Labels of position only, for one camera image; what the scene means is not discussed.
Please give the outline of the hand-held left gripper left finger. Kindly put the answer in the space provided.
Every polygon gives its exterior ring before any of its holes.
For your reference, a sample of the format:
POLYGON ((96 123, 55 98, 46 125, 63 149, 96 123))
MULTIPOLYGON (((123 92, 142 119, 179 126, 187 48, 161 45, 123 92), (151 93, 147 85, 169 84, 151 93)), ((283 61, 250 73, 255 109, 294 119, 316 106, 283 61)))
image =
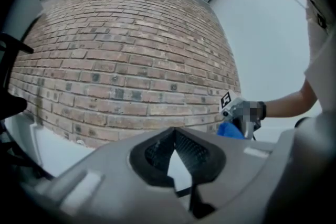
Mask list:
POLYGON ((175 128, 170 127, 136 145, 130 152, 130 165, 148 185, 173 187, 167 173, 174 150, 175 128))

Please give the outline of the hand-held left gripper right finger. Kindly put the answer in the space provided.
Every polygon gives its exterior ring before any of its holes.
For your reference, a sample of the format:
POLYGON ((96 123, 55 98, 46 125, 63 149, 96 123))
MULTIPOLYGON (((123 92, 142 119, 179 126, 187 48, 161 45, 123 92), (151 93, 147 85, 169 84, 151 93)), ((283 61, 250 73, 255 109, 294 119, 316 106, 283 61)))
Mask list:
POLYGON ((186 170, 191 175, 190 187, 177 190, 179 198, 189 196, 188 211, 195 218, 204 218, 213 213, 216 208, 202 200, 198 185, 213 182, 222 172, 226 164, 226 156, 218 146, 192 134, 176 129, 175 150, 186 170))

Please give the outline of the person's right hand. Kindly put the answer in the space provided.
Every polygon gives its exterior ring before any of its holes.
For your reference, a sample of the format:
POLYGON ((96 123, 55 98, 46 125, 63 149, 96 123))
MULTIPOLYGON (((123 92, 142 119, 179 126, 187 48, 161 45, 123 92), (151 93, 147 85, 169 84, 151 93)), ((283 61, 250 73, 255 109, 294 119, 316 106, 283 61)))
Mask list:
POLYGON ((244 101, 243 114, 247 116, 250 121, 258 121, 262 114, 262 108, 257 101, 244 101))

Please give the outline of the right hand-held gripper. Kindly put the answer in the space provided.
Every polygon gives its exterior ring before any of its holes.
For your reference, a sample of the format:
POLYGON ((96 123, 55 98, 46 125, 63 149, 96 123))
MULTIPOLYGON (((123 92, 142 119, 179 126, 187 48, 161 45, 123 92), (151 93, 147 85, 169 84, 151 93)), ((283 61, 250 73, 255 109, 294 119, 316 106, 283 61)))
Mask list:
POLYGON ((219 125, 219 135, 241 140, 254 140, 254 132, 261 128, 262 114, 258 121, 250 121, 243 114, 244 98, 234 91, 228 90, 221 97, 219 112, 223 116, 223 123, 219 125))

